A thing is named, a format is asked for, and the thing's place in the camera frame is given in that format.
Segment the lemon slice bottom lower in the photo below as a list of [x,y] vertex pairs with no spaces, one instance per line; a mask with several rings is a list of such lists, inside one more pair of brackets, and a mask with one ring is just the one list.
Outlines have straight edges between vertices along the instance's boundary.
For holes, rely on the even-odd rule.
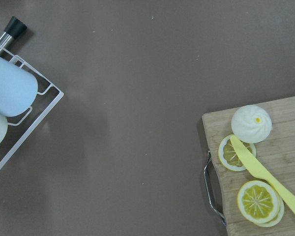
[[269,228],[269,227],[273,227],[277,225],[282,220],[284,212],[285,212],[284,202],[281,197],[279,197],[279,203],[280,203],[279,211],[273,219],[271,219],[270,221],[266,223],[254,223],[254,224],[264,228]]

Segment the yellow plastic knife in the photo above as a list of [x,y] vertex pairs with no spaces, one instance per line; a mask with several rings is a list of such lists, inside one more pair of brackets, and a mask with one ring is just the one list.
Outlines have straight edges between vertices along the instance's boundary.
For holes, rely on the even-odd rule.
[[279,194],[282,200],[287,204],[295,215],[295,195],[284,187],[262,164],[261,162],[245,147],[239,138],[235,135],[230,137],[230,141],[239,160],[246,167],[248,172],[258,179],[266,180]]

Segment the lemon slice upper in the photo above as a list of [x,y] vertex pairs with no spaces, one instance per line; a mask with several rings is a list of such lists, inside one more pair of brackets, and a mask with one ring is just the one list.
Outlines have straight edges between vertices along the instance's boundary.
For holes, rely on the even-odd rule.
[[246,170],[246,167],[239,160],[230,138],[232,135],[226,136],[220,143],[218,148],[218,157],[222,165],[228,170],[241,172]]

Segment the lemon slice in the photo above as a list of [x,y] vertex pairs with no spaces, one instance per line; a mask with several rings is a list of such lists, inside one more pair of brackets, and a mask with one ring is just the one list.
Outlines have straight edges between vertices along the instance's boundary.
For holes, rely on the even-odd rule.
[[267,223],[275,218],[281,204],[274,189],[259,180],[245,183],[239,189],[236,201],[242,216],[257,224]]
[[273,227],[277,225],[282,220],[284,212],[285,212],[284,202],[281,197],[279,197],[279,203],[280,203],[279,211],[273,219],[271,219],[270,221],[266,223],[254,223],[254,224],[264,228],[269,228],[269,227]]
[[246,167],[239,160],[230,138],[232,135],[226,136],[220,143],[218,148],[218,157],[222,165],[228,170],[241,172],[246,170]]

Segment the light blue cup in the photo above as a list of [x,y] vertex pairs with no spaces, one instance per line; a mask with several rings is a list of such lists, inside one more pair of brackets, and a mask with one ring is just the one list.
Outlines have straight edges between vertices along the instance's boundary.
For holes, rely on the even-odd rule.
[[38,92],[36,78],[0,57],[0,113],[15,117],[34,102]]

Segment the white steamed bun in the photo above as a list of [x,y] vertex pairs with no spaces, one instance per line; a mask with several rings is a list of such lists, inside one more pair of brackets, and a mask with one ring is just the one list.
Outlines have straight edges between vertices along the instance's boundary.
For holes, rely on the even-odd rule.
[[235,111],[231,129],[233,134],[245,143],[259,143],[270,135],[272,120],[263,108],[247,105]]

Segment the black capped metal bottle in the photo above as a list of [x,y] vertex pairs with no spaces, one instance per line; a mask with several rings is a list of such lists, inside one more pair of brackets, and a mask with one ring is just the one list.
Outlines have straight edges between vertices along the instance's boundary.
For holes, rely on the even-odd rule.
[[0,46],[8,48],[16,39],[18,39],[26,30],[27,26],[17,17],[12,16],[0,36]]

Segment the lemon slice top lower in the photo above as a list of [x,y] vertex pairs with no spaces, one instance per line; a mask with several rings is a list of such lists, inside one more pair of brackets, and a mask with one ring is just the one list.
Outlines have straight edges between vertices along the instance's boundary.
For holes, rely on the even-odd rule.
[[236,201],[242,216],[257,224],[267,223],[275,218],[281,204],[274,189],[259,180],[245,183],[239,189]]

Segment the wooden cutting board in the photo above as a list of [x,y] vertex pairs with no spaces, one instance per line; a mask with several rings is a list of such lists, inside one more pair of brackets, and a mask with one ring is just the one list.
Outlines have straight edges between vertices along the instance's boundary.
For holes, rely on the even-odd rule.
[[[272,131],[255,145],[256,158],[290,192],[295,195],[295,96],[258,104],[272,119]],[[227,234],[230,236],[295,236],[295,215],[285,206],[282,220],[269,228],[259,227],[246,220],[237,206],[237,193],[254,179],[247,170],[233,172],[218,158],[218,147],[232,133],[231,119],[236,109],[206,113],[202,116],[206,141],[217,173]]]

